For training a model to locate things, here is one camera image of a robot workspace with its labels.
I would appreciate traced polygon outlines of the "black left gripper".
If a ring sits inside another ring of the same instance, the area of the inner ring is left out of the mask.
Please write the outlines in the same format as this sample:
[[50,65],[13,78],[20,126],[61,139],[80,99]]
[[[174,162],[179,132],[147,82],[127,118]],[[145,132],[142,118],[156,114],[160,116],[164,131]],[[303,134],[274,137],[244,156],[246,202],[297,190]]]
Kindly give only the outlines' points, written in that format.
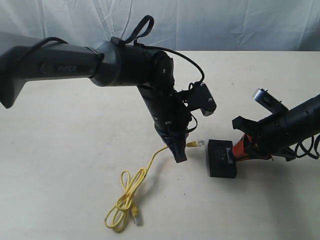
[[176,94],[153,93],[155,127],[177,163],[187,160],[186,140],[191,113]]

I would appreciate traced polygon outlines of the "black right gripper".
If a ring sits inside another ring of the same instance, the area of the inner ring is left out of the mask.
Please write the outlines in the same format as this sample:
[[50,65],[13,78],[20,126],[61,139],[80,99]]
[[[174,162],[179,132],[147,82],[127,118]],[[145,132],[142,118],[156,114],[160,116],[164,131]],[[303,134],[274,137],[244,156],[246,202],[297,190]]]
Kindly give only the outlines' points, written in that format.
[[270,115],[260,121],[242,116],[232,120],[235,130],[243,132],[241,139],[232,147],[237,162],[246,160],[270,160],[283,157],[287,162],[296,158],[290,148],[298,142],[296,126],[288,123],[284,116]]

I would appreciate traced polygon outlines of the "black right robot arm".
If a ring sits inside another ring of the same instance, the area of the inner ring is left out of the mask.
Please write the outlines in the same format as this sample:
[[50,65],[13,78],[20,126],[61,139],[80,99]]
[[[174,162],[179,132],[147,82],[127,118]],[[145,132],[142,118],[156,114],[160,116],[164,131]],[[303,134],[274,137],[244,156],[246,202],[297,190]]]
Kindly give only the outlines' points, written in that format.
[[241,116],[232,120],[233,128],[243,132],[240,141],[232,148],[237,161],[269,160],[277,156],[290,162],[298,157],[290,147],[320,132],[318,95],[292,109],[288,109],[263,89],[259,89],[253,98],[271,115],[259,121]]

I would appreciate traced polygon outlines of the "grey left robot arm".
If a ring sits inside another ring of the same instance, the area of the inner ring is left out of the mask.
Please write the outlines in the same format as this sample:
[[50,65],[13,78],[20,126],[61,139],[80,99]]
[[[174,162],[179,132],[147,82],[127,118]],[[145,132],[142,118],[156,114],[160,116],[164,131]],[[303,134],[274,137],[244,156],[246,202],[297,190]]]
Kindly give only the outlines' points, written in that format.
[[175,90],[174,61],[164,51],[139,46],[75,46],[57,37],[37,39],[0,34],[0,102],[11,108],[27,82],[88,78],[99,87],[136,86],[154,127],[177,163],[187,160],[185,147],[192,119]]

